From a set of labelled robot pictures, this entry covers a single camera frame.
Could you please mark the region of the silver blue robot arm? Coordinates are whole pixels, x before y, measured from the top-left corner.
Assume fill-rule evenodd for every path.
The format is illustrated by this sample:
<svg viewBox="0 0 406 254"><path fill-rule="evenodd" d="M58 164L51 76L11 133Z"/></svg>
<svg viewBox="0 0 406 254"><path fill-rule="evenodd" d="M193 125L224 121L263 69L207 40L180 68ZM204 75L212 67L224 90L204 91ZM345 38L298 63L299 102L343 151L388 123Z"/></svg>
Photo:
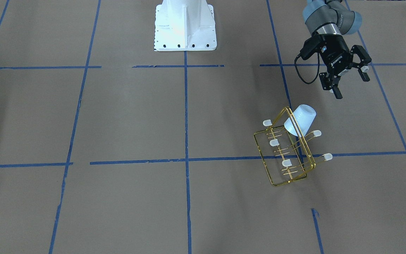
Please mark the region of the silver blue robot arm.
<svg viewBox="0 0 406 254"><path fill-rule="evenodd" d="M317 54L318 61L327 68L318 74L323 90L342 99L338 88L340 78L353 68L364 82L370 81L367 74L370 55L361 45L348 48L343 38L345 34L358 32L362 24L358 12L348 10L340 0L308 0L302 15L311 37L304 42L296 58L308 60Z"/></svg>

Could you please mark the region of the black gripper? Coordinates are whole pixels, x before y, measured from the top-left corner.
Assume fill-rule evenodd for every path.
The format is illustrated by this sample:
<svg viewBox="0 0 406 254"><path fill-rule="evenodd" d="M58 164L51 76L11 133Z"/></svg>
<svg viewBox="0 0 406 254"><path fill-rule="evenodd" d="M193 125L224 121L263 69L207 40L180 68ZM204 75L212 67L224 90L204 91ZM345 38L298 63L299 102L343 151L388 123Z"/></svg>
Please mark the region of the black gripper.
<svg viewBox="0 0 406 254"><path fill-rule="evenodd" d="M302 60L308 60L315 53L327 68L327 72L319 73L322 88L332 91L336 99L343 98L338 87L339 76L348 70L356 68L364 82L370 81L368 70L372 59L369 53L361 45L353 45L350 50L342 35L314 33L304 42L300 57ZM353 62L354 55L359 57L359 63Z"/></svg>

